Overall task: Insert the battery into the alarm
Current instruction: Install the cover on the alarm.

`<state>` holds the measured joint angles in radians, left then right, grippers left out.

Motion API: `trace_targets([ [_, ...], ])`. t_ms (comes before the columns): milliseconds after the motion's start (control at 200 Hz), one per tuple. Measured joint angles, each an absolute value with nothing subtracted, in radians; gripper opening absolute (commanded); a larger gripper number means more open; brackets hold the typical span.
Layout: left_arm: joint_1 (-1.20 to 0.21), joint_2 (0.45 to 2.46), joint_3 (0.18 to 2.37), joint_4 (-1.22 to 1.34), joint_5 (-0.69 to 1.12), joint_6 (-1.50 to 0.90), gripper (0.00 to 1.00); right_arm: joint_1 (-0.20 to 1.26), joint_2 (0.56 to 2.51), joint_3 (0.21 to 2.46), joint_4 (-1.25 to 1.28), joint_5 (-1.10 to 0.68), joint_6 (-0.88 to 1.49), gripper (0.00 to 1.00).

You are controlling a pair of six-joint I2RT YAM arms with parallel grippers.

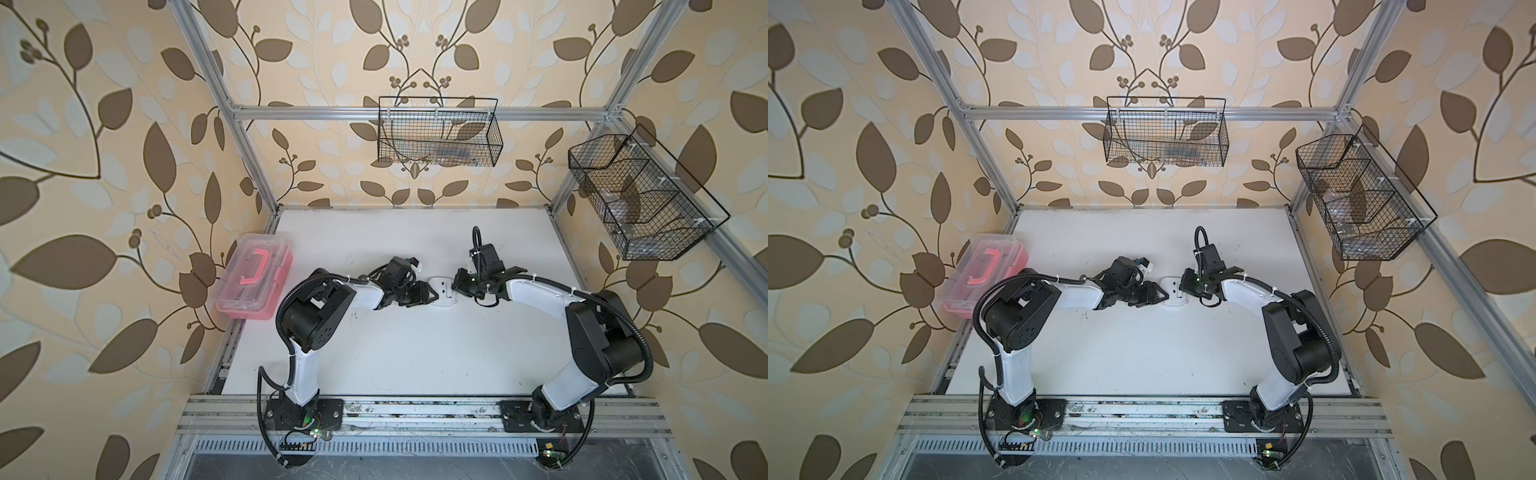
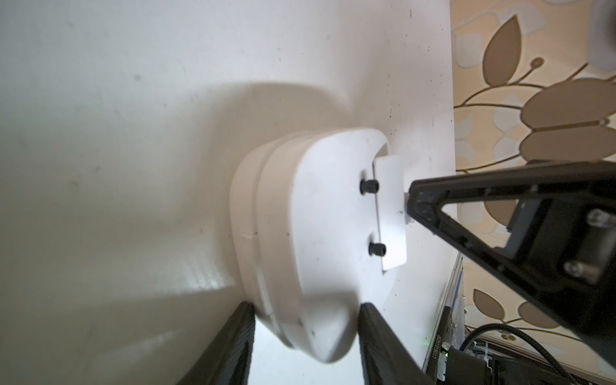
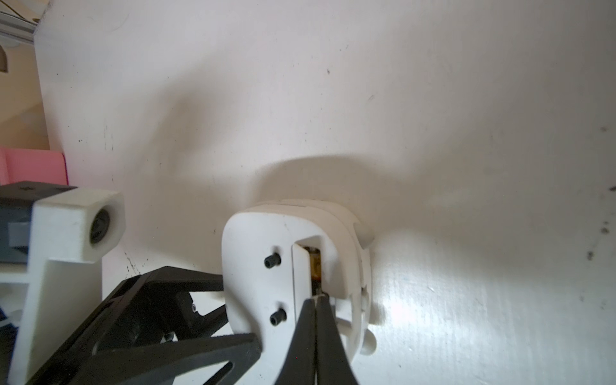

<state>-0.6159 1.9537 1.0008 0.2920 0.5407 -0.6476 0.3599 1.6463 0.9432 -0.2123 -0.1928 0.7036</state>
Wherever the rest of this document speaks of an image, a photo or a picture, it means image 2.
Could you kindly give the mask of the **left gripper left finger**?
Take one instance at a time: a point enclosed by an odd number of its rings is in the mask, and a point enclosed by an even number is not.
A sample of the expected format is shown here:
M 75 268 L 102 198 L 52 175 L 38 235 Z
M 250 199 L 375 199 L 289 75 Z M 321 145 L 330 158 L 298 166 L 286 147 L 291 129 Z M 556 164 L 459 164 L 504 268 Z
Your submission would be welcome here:
M 255 308 L 240 303 L 179 385 L 246 385 L 256 326 Z

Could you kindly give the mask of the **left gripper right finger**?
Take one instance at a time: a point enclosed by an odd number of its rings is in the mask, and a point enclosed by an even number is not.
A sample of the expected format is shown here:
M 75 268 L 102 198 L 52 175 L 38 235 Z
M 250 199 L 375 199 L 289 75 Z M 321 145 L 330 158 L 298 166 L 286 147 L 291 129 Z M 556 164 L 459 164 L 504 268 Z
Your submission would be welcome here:
M 432 383 L 372 303 L 359 308 L 358 335 L 365 384 Z

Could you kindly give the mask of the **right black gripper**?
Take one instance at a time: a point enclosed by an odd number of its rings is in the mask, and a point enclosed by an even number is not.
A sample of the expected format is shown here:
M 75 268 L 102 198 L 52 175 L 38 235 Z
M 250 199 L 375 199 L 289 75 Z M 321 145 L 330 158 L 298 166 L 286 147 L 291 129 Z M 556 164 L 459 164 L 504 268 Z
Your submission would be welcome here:
M 489 211 L 500 239 L 486 242 L 445 212 L 462 204 Z M 614 163 L 533 161 L 418 180 L 406 211 L 564 327 L 614 336 Z

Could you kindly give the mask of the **white battery cover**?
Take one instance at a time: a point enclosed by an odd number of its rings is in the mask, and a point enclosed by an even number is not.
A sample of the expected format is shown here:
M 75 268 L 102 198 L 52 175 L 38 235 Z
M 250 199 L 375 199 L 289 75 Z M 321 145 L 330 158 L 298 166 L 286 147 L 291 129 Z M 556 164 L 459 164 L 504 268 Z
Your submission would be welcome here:
M 386 249 L 382 269 L 387 272 L 407 262 L 404 170 L 398 156 L 376 157 L 373 169 L 380 185 L 376 208 L 380 243 Z

